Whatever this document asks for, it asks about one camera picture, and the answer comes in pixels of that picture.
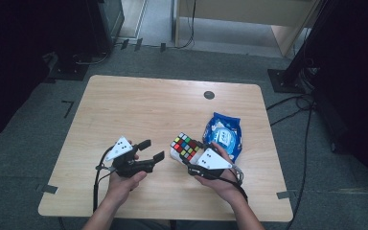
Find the wrist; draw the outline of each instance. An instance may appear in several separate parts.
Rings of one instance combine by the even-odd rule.
[[[106,195],[101,202],[101,205],[110,212],[114,212],[121,207],[122,203],[119,201],[118,198],[112,197],[111,195]]]
[[[229,203],[229,205],[234,208],[235,206],[242,205],[244,203],[247,204],[247,201],[244,199],[243,195],[239,191],[235,191],[233,194],[231,194],[226,201]]]

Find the wooden table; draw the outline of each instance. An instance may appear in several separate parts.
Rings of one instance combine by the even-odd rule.
[[[214,99],[204,98],[205,91],[214,92]],[[106,149],[125,136],[133,144],[151,139],[151,147],[138,152],[141,160],[161,150],[166,158],[130,193],[116,217],[234,219],[225,201],[170,158],[173,139],[184,132],[201,140],[215,111],[241,118],[243,150],[237,165],[244,172],[242,187],[259,220],[291,220],[288,198],[276,195],[286,185],[258,85],[108,76],[90,79],[49,181],[58,191],[44,194],[38,212],[90,217],[95,167]],[[107,179],[100,184],[100,202],[107,184]]]

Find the black tape mark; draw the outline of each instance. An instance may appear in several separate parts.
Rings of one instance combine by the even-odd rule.
[[[288,193],[288,191],[284,191],[284,192],[277,193],[277,198],[278,198],[278,199],[289,198],[289,193]]]
[[[143,38],[140,38],[139,40],[137,40],[134,51],[140,50],[140,47],[142,46],[142,41],[143,41]]]
[[[71,111],[71,108],[73,107],[74,105],[74,102],[68,102],[68,101],[61,101],[62,103],[69,103],[70,106],[68,106],[68,109],[67,109],[67,112],[65,113],[64,115],[64,118],[67,118],[68,117],[68,114],[70,113]]]
[[[52,185],[37,185],[37,187],[35,188],[36,192],[40,192],[40,193],[49,193],[49,194],[55,194],[58,190],[58,187],[56,186],[52,186]]]
[[[122,44],[121,50],[124,50],[127,48],[127,45],[129,43],[129,39],[124,40],[124,43]]]
[[[166,43],[161,43],[160,53],[163,53],[164,51],[166,51]]]

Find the finger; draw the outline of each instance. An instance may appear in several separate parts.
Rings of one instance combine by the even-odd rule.
[[[232,160],[229,158],[229,154],[228,152],[222,147],[220,146],[218,143],[216,142],[211,142],[211,144],[217,148],[218,153],[220,154],[220,156],[222,156],[223,159],[225,159],[227,162],[233,164]]]
[[[119,176],[116,172],[112,172],[109,176],[109,184],[118,183],[123,180],[124,179],[121,176]]]
[[[134,159],[135,160],[138,160],[139,159],[139,155],[138,154],[134,154]]]
[[[195,175],[194,178],[201,183],[202,185],[205,185],[205,178],[199,176],[199,175]]]
[[[126,183],[128,183],[130,190],[132,191],[137,188],[139,186],[139,182],[142,181],[147,175],[148,174],[146,172],[140,171],[127,180]]]
[[[132,176],[129,180],[131,180],[132,184],[135,183],[139,183],[140,181],[142,181],[148,174],[144,171],[140,171],[137,174],[135,174],[134,176]]]

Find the forearm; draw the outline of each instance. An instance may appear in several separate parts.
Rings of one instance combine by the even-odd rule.
[[[86,222],[83,229],[107,230],[112,224],[116,211],[120,205],[113,202],[110,198],[105,197],[98,209],[94,212],[92,217]]]
[[[243,196],[238,195],[229,202],[240,230],[264,229]]]

